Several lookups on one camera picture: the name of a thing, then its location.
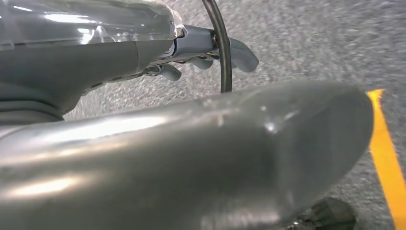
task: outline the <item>cable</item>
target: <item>cable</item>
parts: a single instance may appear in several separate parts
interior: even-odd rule
[[[215,0],[202,0],[204,7],[212,21],[215,41],[218,44],[220,53],[221,86],[220,92],[231,92],[233,85],[233,73],[231,68],[230,40],[227,36],[226,26],[223,17]]]

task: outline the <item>gray asphalt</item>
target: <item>gray asphalt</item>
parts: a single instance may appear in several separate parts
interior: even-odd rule
[[[211,27],[200,0],[166,0],[186,24]],[[406,167],[406,2],[402,0],[219,0],[230,37],[244,41],[261,64],[234,71],[234,89],[303,79],[338,80],[366,91],[385,89],[383,109]],[[219,92],[219,67],[179,66],[178,82],[139,78],[82,98],[67,120],[158,106]],[[362,229],[394,229],[373,161],[365,154],[330,196],[350,202]]]

